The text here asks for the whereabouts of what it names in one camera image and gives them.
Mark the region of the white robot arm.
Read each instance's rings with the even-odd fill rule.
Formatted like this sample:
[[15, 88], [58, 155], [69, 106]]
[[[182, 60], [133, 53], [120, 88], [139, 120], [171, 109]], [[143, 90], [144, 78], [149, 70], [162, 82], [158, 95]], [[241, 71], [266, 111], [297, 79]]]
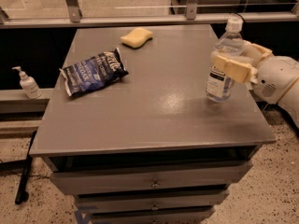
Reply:
[[254, 93], [270, 105], [278, 105], [299, 127], [299, 62], [275, 56], [271, 49], [245, 42], [240, 55], [213, 51], [216, 67], [238, 83], [250, 83]]

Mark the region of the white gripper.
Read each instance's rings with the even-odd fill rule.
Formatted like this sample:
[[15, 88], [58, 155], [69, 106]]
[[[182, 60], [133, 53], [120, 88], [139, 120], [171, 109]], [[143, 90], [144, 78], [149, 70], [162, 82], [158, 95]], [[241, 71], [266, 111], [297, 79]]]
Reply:
[[273, 56], [271, 49], [249, 41], [244, 41], [243, 55], [212, 52], [210, 60], [217, 71], [233, 81], [253, 83], [254, 93], [268, 104], [299, 104], [298, 61], [291, 57]]

